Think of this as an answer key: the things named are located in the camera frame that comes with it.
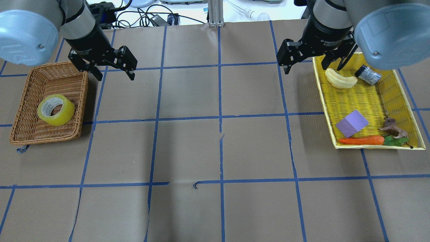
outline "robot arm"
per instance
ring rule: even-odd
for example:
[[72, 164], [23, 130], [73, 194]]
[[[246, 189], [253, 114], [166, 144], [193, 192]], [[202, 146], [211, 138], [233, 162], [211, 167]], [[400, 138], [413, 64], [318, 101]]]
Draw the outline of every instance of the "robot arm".
[[285, 39], [277, 53], [285, 74], [295, 63], [323, 54], [323, 69], [342, 58], [340, 70], [355, 42], [366, 61], [383, 70], [430, 56], [430, 0], [311, 0], [308, 6], [302, 38]]
[[0, 0], [0, 57], [29, 66], [46, 63], [59, 33], [72, 47], [69, 59], [101, 80], [97, 65], [110, 65], [134, 80], [137, 60], [127, 48], [111, 47], [83, 0]]

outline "brown toy animal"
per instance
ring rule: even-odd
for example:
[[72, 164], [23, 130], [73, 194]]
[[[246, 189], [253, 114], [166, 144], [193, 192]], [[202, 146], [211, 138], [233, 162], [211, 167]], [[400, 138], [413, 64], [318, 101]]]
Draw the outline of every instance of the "brown toy animal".
[[379, 128], [379, 130], [386, 131], [389, 135], [392, 135], [394, 139], [408, 137], [408, 132], [397, 126], [396, 120], [394, 118], [386, 117], [384, 120], [384, 127]]

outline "toy carrot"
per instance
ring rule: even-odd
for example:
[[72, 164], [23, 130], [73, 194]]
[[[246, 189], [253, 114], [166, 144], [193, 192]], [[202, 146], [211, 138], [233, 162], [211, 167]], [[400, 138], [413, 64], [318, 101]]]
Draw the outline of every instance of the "toy carrot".
[[359, 138], [344, 138], [339, 139], [339, 142], [345, 145], [383, 145], [384, 137], [380, 135], [369, 135]]

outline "basket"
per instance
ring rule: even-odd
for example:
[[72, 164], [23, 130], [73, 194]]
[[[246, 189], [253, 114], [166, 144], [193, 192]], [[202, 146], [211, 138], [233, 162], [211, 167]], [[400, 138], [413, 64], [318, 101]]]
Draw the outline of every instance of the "basket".
[[[338, 140], [345, 136], [335, 125], [355, 109], [369, 121], [369, 124], [352, 137], [385, 136], [387, 133], [378, 128], [383, 127], [384, 117], [389, 116], [396, 119], [397, 125], [408, 132], [408, 144], [413, 146], [413, 150], [426, 148], [405, 92], [394, 70], [382, 71], [372, 68], [382, 75], [376, 85], [370, 86], [358, 78], [357, 84], [352, 88], [339, 89], [333, 87], [327, 80], [321, 66], [323, 59], [324, 56], [313, 57], [313, 68], [331, 140], [336, 149], [411, 149], [407, 145], [345, 145], [339, 143]], [[339, 60], [333, 62], [329, 68], [336, 69], [338, 64]], [[362, 53], [355, 53], [345, 67], [337, 72], [345, 77], [354, 76], [363, 64], [369, 66]]]
[[[79, 72], [71, 62], [33, 67], [27, 76], [9, 140], [14, 145], [72, 140], [80, 137], [88, 90], [87, 72]], [[37, 116], [39, 103], [52, 94], [62, 94], [75, 105], [72, 119], [52, 126]]]

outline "peeled banana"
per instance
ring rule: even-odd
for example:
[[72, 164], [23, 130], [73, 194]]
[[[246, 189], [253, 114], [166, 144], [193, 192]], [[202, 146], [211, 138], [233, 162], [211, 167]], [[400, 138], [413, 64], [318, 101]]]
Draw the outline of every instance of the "peeled banana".
[[337, 88], [351, 88], [357, 83], [356, 77], [344, 77], [336, 73], [333, 69], [327, 68], [326, 76], [329, 82]]

